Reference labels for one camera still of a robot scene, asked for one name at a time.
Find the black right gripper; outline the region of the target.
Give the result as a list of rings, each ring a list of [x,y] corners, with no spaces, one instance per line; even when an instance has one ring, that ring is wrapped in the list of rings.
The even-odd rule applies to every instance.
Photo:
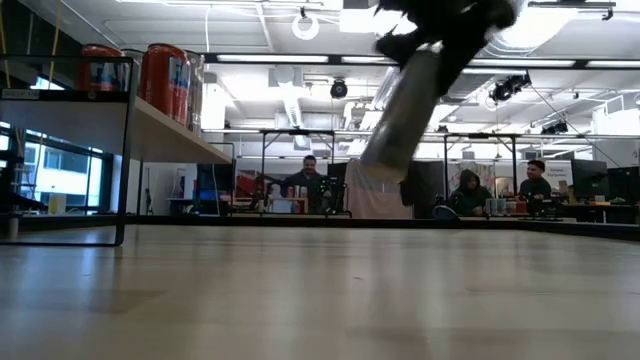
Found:
[[[512,0],[382,0],[382,9],[398,11],[416,25],[405,34],[387,32],[375,43],[378,53],[397,64],[406,64],[422,44],[444,41],[437,71],[442,97],[486,46],[485,34],[516,22],[518,6]]]

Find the red soda can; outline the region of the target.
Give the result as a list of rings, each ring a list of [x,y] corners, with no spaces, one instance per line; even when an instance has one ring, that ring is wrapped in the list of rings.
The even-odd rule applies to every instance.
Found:
[[[164,43],[151,44],[143,55],[140,95],[148,104],[185,126],[190,74],[184,50]]]
[[[98,44],[87,44],[83,57],[123,58],[121,50]],[[128,88],[129,64],[126,62],[89,62],[79,65],[76,88],[81,91],[124,92]]]

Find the black bar with light strips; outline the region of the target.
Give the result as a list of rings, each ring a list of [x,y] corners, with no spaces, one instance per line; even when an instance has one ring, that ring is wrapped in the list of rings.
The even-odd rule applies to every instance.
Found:
[[[300,64],[395,66],[396,63],[377,55],[279,54],[279,53],[202,53],[206,63],[226,64]],[[640,71],[640,59],[553,59],[553,58],[475,58],[470,68],[544,69],[590,71]]]

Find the black cloth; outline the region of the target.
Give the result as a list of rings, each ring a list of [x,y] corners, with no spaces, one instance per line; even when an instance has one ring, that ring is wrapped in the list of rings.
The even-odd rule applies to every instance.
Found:
[[[436,197],[445,193],[444,186],[443,162],[412,161],[400,183],[402,204],[412,209],[414,219],[430,219]]]

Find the person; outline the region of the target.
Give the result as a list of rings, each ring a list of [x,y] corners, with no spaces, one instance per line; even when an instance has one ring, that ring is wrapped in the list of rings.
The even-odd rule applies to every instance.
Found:
[[[540,160],[530,160],[527,163],[526,179],[520,184],[519,198],[534,198],[538,200],[551,198],[551,185],[543,177],[545,169],[545,163]]]
[[[320,181],[322,176],[316,171],[316,158],[307,155],[303,159],[303,168],[284,179],[281,185],[281,195],[286,197],[288,189],[296,186],[307,189],[308,213],[317,214],[322,211],[323,202],[330,196],[328,191],[321,191]]]
[[[465,169],[460,173],[459,185],[449,197],[449,207],[459,216],[484,216],[486,201],[492,197],[482,186],[479,176]]]

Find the black ceiling track light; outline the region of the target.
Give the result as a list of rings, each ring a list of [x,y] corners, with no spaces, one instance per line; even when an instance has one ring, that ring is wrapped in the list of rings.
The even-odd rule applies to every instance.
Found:
[[[613,9],[617,6],[614,0],[528,0],[526,6],[530,8],[547,9],[576,9],[576,10],[605,10],[603,21],[613,17]]]

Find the beige curtain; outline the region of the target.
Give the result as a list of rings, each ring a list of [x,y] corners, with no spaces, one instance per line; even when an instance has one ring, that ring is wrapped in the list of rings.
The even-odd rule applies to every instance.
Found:
[[[346,165],[344,204],[354,219],[411,219],[412,208],[402,203],[400,185],[369,175],[358,160]]]

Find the black monitor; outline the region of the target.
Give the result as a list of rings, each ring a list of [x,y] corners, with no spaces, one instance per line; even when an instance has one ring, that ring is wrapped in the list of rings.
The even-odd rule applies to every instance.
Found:
[[[620,167],[608,170],[609,198],[622,199],[625,204],[640,202],[640,167]]]
[[[577,199],[595,200],[609,196],[607,163],[594,160],[571,161],[574,195]]]

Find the small wooden table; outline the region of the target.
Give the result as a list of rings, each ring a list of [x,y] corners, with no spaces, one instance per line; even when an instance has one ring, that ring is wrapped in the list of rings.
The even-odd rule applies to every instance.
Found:
[[[270,213],[303,215],[309,213],[307,198],[274,198],[267,207]]]

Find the dark equipment cabinet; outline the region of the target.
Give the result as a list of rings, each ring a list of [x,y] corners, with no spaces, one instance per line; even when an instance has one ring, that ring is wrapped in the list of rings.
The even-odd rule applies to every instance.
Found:
[[[198,164],[193,193],[196,212],[226,217],[231,208],[234,175],[232,164]]]

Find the black frame stand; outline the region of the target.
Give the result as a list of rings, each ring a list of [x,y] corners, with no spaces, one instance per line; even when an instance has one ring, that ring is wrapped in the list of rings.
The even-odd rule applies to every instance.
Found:
[[[519,180],[517,175],[517,135],[516,134],[499,134],[489,132],[475,132],[475,133],[444,133],[443,134],[443,171],[444,171],[444,196],[449,198],[451,193],[449,185],[449,151],[454,148],[462,140],[467,143],[490,143],[493,142],[498,149],[505,148],[511,153],[511,168],[512,168],[512,188],[513,194],[516,194],[519,190]]]
[[[275,142],[277,139],[279,139],[281,137],[281,135],[288,135],[294,138],[296,136],[300,136],[300,137],[305,137],[305,138],[309,138],[311,139],[312,137],[317,137],[319,140],[321,140],[321,142],[323,142],[326,146],[326,148],[329,150],[329,156],[328,157],[321,157],[321,160],[329,160],[330,164],[334,164],[335,163],[335,147],[336,147],[336,134],[335,131],[333,130],[318,130],[318,129],[302,129],[302,128],[291,128],[291,129],[263,129],[263,130],[259,130],[259,133],[262,134],[262,142],[261,142],[261,168],[260,168],[260,175],[261,175],[261,185],[263,185],[264,187],[264,195],[265,195],[265,201],[267,199],[267,187],[265,184],[265,179],[266,179],[266,153],[268,148],[271,146],[271,144],[273,142]],[[273,139],[271,139],[271,141],[269,141],[267,143],[267,137],[269,135],[274,135]],[[331,142],[328,142],[326,137],[330,137],[331,138]],[[297,172],[301,172],[305,175],[305,177],[310,177],[311,175],[311,170],[313,170],[314,172],[318,172],[317,170],[317,163],[318,163],[318,157],[316,157],[313,154],[309,154],[309,155],[305,155],[302,158],[302,166],[301,169]],[[308,200],[308,196],[304,196],[302,197],[302,200],[305,201],[304,203],[304,212],[303,214],[308,214],[309,211],[309,200]]]

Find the white wall sign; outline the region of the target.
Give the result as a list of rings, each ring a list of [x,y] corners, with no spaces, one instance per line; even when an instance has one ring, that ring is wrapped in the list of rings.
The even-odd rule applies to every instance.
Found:
[[[573,184],[570,161],[546,161],[544,179],[550,184],[553,192],[566,193]]]

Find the black aluminium frame rail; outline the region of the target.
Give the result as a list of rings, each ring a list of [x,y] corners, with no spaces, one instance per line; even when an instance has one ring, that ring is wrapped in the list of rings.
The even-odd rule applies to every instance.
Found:
[[[26,216],[19,220],[20,232],[53,231],[76,228],[115,226],[116,215]]]
[[[518,230],[640,243],[640,226],[605,223],[516,221]]]
[[[292,228],[364,228],[364,229],[515,229],[523,230],[532,222],[518,220],[406,220],[353,219],[344,216],[240,214],[232,217],[212,216],[134,216],[127,225],[218,226],[218,227],[292,227]]]

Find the wooden shelf black metal frame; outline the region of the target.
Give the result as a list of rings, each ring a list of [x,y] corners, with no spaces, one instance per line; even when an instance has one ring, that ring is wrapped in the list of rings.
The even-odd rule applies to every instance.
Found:
[[[11,62],[72,63],[83,70],[100,64],[124,66],[123,74],[128,80],[122,91],[4,88],[0,92],[0,121],[122,157],[112,246],[123,243],[128,224],[126,205],[132,159],[141,164],[230,162],[222,151],[137,97],[133,74],[137,65],[130,57],[3,54],[0,60],[6,63],[5,71]]]

